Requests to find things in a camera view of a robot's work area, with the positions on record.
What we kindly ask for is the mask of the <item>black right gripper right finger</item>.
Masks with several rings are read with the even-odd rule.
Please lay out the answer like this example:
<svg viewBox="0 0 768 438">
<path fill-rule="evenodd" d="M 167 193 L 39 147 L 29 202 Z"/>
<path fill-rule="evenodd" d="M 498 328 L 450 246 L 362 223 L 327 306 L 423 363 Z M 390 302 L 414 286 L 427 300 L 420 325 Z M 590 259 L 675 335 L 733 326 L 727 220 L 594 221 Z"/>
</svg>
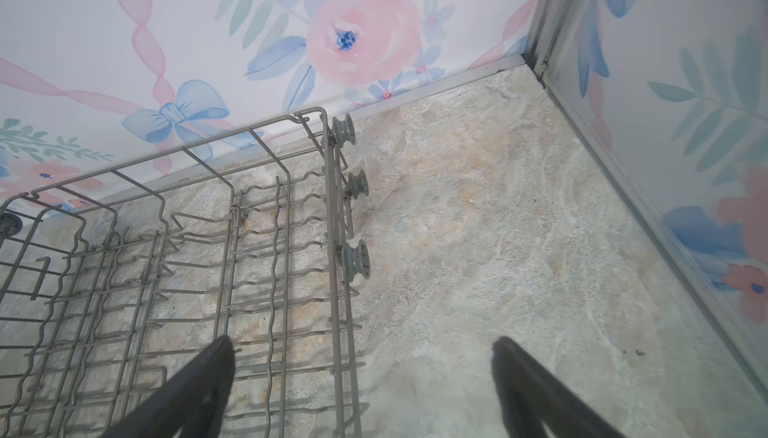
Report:
<svg viewBox="0 0 768 438">
<path fill-rule="evenodd" d="M 492 377 L 509 436 L 622 435 L 511 338 L 499 337 L 492 351 Z"/>
</svg>

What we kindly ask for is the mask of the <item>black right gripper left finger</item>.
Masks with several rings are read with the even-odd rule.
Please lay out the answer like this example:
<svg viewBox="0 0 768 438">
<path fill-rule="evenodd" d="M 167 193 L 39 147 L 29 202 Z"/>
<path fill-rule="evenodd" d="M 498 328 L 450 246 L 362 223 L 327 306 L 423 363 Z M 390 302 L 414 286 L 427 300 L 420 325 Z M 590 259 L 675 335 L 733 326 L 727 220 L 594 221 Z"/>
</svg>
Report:
<svg viewBox="0 0 768 438">
<path fill-rule="evenodd" d="M 217 437 L 234 374 L 233 343 L 219 337 L 104 435 Z"/>
</svg>

